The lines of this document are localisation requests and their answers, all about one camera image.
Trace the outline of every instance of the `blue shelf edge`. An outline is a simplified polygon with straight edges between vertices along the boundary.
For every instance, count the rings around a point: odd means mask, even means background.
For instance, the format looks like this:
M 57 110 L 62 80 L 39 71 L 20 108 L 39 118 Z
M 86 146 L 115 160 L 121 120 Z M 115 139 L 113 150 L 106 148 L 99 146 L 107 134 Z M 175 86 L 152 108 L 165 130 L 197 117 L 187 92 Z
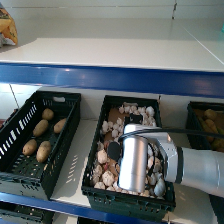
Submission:
M 224 98 L 224 72 L 0 63 L 0 82 Z
M 61 203 L 56 201 L 45 201 L 41 199 L 19 196 L 19 195 L 12 195 L 12 194 L 2 193 L 2 192 L 0 192 L 0 201 L 40 208 L 40 209 L 64 213 L 68 215 L 75 215 L 75 216 L 80 216 L 84 218 L 90 218 L 90 219 L 104 221 L 104 222 L 112 222 L 112 223 L 119 223 L 119 224 L 129 224 L 129 223 L 158 224 L 157 222 L 151 222 L 151 221 L 141 220 L 137 218 L 96 211 L 87 207 L 81 207 L 77 205 L 71 205 L 71 204 L 66 204 L 66 203 Z

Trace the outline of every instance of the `brown potato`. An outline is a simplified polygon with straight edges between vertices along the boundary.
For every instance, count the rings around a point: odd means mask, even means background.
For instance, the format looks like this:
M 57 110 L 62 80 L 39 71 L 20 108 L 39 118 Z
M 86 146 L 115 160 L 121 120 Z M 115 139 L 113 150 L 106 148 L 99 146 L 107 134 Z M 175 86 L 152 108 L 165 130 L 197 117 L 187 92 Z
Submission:
M 205 123 L 212 129 L 214 133 L 217 133 L 217 134 L 219 133 L 213 120 L 207 119 L 205 120 Z
M 217 117 L 217 113 L 214 110 L 208 109 L 204 112 L 205 119 L 215 120 Z
M 54 133 L 58 134 L 61 132 L 62 128 L 64 127 L 64 124 L 66 122 L 66 118 L 60 120 L 55 126 L 54 126 Z
M 36 127 L 33 130 L 33 135 L 35 137 L 41 136 L 48 128 L 48 121 L 47 120 L 41 120 Z
M 46 108 L 42 113 L 42 119 L 50 121 L 53 119 L 53 117 L 54 117 L 54 112 L 50 110 L 49 108 Z
M 29 140 L 23 147 L 23 154 L 25 156 L 32 155 L 37 149 L 37 142 L 35 139 Z
M 51 152 L 51 143 L 49 141 L 44 141 L 40 144 L 40 147 L 37 151 L 37 161 L 39 163 L 43 163 L 47 157 L 50 155 Z
M 199 120 L 199 122 L 200 122 L 202 128 L 204 129 L 204 131 L 206 131 L 206 132 L 210 132 L 210 133 L 214 133 L 214 132 L 212 131 L 212 129 L 205 123 L 205 121 L 203 121 L 203 119 L 202 119 L 201 117 L 198 117 L 198 120 Z M 206 138 L 207 138 L 207 140 L 208 140 L 209 142 L 212 142 L 212 141 L 214 140 L 214 138 L 211 137 L 211 136 L 207 136 Z

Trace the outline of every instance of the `silver cylinder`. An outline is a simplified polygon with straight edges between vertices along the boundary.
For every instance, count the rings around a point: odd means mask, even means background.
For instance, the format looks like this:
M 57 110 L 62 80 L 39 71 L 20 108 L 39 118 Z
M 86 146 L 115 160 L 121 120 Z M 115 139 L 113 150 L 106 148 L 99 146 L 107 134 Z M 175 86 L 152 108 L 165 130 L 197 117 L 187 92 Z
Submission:
M 147 166 L 148 140 L 130 136 L 123 141 L 123 157 L 118 186 L 134 192 L 144 192 Z
M 224 153 L 183 149 L 181 184 L 224 197 Z

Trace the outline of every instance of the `tiled wall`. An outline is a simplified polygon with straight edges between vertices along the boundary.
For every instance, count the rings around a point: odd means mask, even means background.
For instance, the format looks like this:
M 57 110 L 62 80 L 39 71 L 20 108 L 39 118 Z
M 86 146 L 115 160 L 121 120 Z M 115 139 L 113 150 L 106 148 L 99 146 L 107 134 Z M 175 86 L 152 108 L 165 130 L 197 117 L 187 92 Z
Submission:
M 28 99 L 31 94 L 37 90 L 81 93 L 81 118 L 94 120 L 97 120 L 99 117 L 100 109 L 105 95 L 159 99 L 158 94 L 150 93 L 133 93 L 74 88 L 70 89 L 57 87 L 40 88 L 39 86 L 25 85 L 11 86 L 19 107 L 21 107 L 24 104 L 25 100 Z M 17 103 L 8 84 L 0 84 L 0 96 L 2 99 L 2 104 L 4 105 L 0 107 L 0 119 L 6 119 L 13 112 L 13 110 L 17 108 Z M 224 103 L 224 99 L 161 95 L 159 107 L 163 126 L 184 128 L 187 119 L 187 105 L 190 101 Z
M 223 0 L 1 0 L 17 18 L 223 18 Z

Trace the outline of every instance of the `crate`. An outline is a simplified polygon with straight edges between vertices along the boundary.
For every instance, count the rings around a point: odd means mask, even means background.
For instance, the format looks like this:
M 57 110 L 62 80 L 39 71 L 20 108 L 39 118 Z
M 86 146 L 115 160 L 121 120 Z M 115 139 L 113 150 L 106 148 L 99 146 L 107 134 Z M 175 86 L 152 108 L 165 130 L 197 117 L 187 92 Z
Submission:
M 94 167 L 93 163 L 97 152 L 97 142 L 100 139 L 100 129 L 103 121 L 107 120 L 111 108 L 120 107 L 124 102 L 137 103 L 140 107 L 152 106 L 155 110 L 154 118 L 157 126 L 162 127 L 157 100 L 105 96 L 83 176 L 82 193 L 88 197 L 91 208 L 95 210 L 160 222 L 168 211 L 173 211 L 175 208 L 175 194 L 172 183 L 166 182 L 165 200 L 122 194 L 90 187 L 90 177 Z
M 80 101 L 80 94 L 37 91 L 5 124 L 0 130 L 1 192 L 45 200 L 51 197 L 79 124 Z M 42 141 L 50 141 L 51 153 L 44 163 L 38 163 L 36 153 L 24 156 L 22 149 L 33 138 L 33 129 L 45 108 L 52 109 L 55 116 L 36 141 L 38 146 Z M 55 134 L 54 125 L 65 117 L 61 133 Z
M 33 207 L 0 202 L 0 217 L 18 224 L 51 224 L 54 212 Z
M 215 111 L 224 111 L 224 104 L 220 103 L 205 103 L 205 102 L 190 102 L 188 104 L 188 117 L 187 117 L 187 129 L 192 130 L 200 130 L 203 131 L 199 120 L 197 119 L 196 113 L 194 109 L 199 110 L 207 110 L 212 109 Z M 194 136 L 188 135 L 188 140 L 190 145 L 193 149 L 197 150 L 212 150 L 210 143 L 207 141 L 206 137 L 204 136 Z M 217 197 L 214 195 L 209 195 L 211 205 L 217 216 L 217 220 L 219 224 L 224 224 L 224 198 Z

